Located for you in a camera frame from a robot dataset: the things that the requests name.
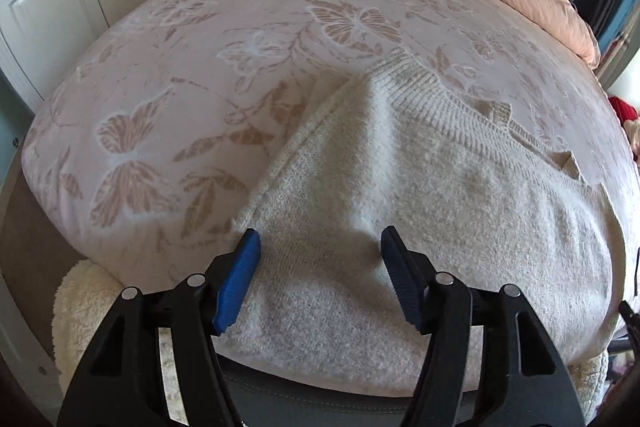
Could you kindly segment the cream knitted sweater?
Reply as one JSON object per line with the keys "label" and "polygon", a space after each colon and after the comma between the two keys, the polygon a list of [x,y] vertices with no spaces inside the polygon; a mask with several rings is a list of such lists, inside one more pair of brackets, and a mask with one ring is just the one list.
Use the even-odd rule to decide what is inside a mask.
{"label": "cream knitted sweater", "polygon": [[305,384],[410,395],[427,340],[381,259],[387,227],[466,285],[521,288],[565,362],[608,345],[625,239],[605,188],[508,104],[455,95],[394,52],[314,103],[234,219],[262,259],[216,348]]}

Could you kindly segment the white fluffy rug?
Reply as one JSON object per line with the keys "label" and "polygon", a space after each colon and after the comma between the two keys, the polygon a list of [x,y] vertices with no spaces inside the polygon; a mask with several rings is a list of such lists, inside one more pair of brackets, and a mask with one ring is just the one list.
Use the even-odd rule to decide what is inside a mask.
{"label": "white fluffy rug", "polygon": [[[63,395],[93,334],[123,289],[122,283],[90,260],[79,261],[63,277],[54,296],[52,319],[54,361]],[[158,330],[158,344],[169,417],[186,425],[170,329]]]}

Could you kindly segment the pink butterfly bedspread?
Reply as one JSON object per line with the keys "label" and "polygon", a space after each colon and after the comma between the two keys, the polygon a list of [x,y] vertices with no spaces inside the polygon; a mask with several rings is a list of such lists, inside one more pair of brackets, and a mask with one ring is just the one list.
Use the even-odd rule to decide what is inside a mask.
{"label": "pink butterfly bedspread", "polygon": [[40,106],[25,178],[76,251],[156,291],[216,253],[312,91],[397,48],[571,150],[638,231],[637,168],[598,80],[500,0],[149,0]]}

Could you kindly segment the red and cream plush toy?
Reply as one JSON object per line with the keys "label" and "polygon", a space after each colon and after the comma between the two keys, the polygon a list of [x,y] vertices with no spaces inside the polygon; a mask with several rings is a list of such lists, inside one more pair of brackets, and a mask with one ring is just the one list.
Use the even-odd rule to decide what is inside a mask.
{"label": "red and cream plush toy", "polygon": [[639,113],[638,110],[617,96],[608,98],[620,125],[629,141],[634,161],[639,164]]}

